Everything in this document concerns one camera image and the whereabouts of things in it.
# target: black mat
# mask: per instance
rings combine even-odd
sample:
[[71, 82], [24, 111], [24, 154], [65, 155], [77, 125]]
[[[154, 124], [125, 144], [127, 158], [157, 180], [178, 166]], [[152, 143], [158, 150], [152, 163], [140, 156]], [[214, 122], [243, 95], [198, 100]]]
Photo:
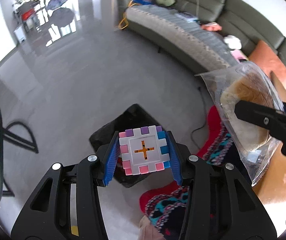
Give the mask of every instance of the black mat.
[[[126, 129], [140, 128], [144, 126], [159, 126], [160, 124], [148, 114], [140, 105], [134, 104], [130, 106], [119, 117], [104, 125], [90, 136], [90, 143], [97, 152], [101, 145], [111, 142], [115, 131], [124, 132]], [[115, 168], [114, 178], [120, 182], [124, 187], [132, 187], [136, 183], [145, 179], [148, 174], [140, 175], [125, 175], [122, 167], [122, 160], [119, 157]]]

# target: black cable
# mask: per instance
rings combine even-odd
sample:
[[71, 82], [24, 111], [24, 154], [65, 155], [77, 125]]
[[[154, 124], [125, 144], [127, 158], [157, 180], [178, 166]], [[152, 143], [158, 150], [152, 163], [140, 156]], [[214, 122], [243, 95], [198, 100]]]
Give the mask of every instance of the black cable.
[[204, 96], [203, 96], [202, 91], [201, 91], [201, 87], [198, 87], [197, 89], [198, 89], [199, 92], [200, 92], [201, 99], [202, 99], [202, 102], [203, 102], [204, 124], [203, 124], [201, 127], [194, 129], [194, 130], [191, 132], [190, 137], [191, 137], [192, 142], [193, 142], [193, 143], [196, 145], [196, 147], [200, 150], [200, 149], [201, 149], [200, 146], [199, 146], [199, 145], [197, 144], [197, 142], [193, 139], [193, 133], [196, 132], [196, 131], [198, 131], [198, 130], [200, 130], [200, 129], [202, 129], [202, 128], [204, 128], [204, 127], [206, 126], [206, 105], [205, 105]]

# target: blue gripper pad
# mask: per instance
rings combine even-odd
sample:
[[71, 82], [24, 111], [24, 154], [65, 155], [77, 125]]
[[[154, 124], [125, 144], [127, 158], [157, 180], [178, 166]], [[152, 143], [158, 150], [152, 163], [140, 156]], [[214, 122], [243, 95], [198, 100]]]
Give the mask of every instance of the blue gripper pad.
[[174, 148], [174, 145], [169, 137], [168, 132], [165, 132], [165, 138], [166, 138], [167, 146], [169, 148], [170, 166], [171, 166], [173, 178], [178, 185], [182, 185], [183, 178], [181, 175], [181, 164], [180, 164], [178, 155], [176, 153], [176, 150]]
[[104, 172], [104, 178], [103, 178], [103, 183], [105, 186], [107, 186], [108, 183], [113, 178], [117, 159], [119, 158], [120, 153], [121, 153], [120, 142], [119, 142], [119, 137], [117, 136], [116, 139], [114, 140], [109, 157], [105, 164], [105, 172]]

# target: bread bun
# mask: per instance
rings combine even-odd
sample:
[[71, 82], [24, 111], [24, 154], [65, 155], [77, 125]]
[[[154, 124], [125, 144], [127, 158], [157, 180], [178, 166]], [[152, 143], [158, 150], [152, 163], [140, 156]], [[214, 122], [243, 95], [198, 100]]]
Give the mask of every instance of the bread bun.
[[222, 109], [246, 151], [253, 151], [264, 145], [269, 139], [269, 131], [238, 119], [234, 108], [240, 100], [273, 107], [272, 97], [266, 86], [260, 86], [261, 83], [262, 79], [253, 74], [242, 77], [224, 90], [220, 98]]

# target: tiled floor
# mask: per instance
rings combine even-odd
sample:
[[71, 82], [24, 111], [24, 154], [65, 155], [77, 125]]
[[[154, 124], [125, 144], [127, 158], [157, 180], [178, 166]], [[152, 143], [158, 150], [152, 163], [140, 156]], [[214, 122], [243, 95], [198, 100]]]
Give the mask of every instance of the tiled floor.
[[[204, 120], [198, 86], [206, 108], [212, 105], [204, 84], [168, 54], [158, 54], [148, 40], [128, 30], [115, 32], [106, 24], [109, 16], [101, 14], [106, 10], [97, 11], [99, 1], [78, 0], [80, 17], [70, 33], [61, 30], [55, 40], [48, 32], [51, 26], [44, 24], [0, 66], [3, 124], [23, 120], [39, 148], [36, 155], [4, 143], [4, 177], [15, 193], [0, 202], [0, 223], [7, 232], [51, 165], [78, 163], [92, 154], [89, 136], [134, 103], [171, 130], [177, 142], [196, 151], [190, 132]], [[202, 144], [207, 129], [195, 138]], [[135, 239], [142, 217], [139, 196], [171, 180], [167, 169], [131, 188], [113, 180], [100, 189], [109, 239]]]

